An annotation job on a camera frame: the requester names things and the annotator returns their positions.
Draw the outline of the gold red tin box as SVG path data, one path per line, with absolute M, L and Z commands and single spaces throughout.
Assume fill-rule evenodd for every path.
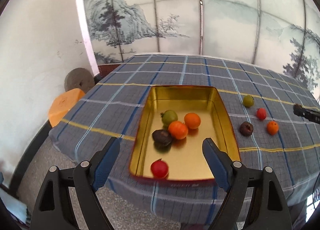
M 177 185 L 214 180 L 202 153 L 211 138 L 231 160 L 240 160 L 233 126 L 215 87 L 152 86 L 142 110 L 129 172 L 143 181 Z

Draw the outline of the green fruit in tin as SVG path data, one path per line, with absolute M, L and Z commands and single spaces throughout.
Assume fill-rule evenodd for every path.
M 167 110 L 161 113 L 162 123 L 165 127 L 168 127 L 173 121 L 178 121 L 178 115 L 173 110 Z

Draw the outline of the dark brown fruit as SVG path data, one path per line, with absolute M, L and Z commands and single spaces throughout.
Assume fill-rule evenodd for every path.
M 253 125 L 251 123 L 247 122 L 247 121 L 244 121 L 239 127 L 239 132 L 243 136 L 249 137 L 253 133 Z
M 167 146 L 172 143 L 173 139 L 167 130 L 155 130 L 152 133 L 152 139 L 155 143 Z

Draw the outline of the orange stool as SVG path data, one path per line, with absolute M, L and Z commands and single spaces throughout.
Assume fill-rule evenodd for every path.
M 48 111 L 51 127 L 55 127 L 84 95 L 83 90 L 75 88 L 55 98 Z

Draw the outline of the orange tangerine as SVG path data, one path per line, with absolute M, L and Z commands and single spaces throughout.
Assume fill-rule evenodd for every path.
M 180 121 L 173 121 L 168 131 L 176 140 L 183 140 L 188 135 L 188 127 Z
M 184 116 L 184 123 L 189 129 L 196 130 L 201 124 L 201 118 L 196 113 L 187 113 Z
M 275 135 L 278 133 L 279 131 L 279 125 L 276 121 L 272 120 L 269 121 L 266 127 L 266 130 L 268 132 L 268 134 L 270 134 L 271 136 Z

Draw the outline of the red tomato middle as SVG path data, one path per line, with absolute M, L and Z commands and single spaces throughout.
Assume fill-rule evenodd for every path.
M 258 108 L 257 111 L 256 111 L 256 117 L 259 119 L 259 120 L 265 120 L 266 117 L 267 117 L 267 112 L 264 108 Z

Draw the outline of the small red fruit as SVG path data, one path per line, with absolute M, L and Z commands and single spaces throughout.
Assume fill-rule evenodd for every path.
M 154 161 L 150 166 L 151 173 L 156 179 L 164 179 L 169 173 L 169 166 L 161 159 Z

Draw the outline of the green fruit on table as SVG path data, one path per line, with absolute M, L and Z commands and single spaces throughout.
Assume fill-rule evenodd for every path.
M 246 108 L 250 108 L 254 105 L 254 99 L 251 95 L 245 95 L 243 100 L 242 100 L 242 104 L 246 107 Z

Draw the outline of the painted landscape folding screen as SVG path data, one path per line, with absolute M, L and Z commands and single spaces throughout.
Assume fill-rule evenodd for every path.
M 206 55 L 296 79 L 319 97 L 319 0 L 83 0 L 99 67 Z

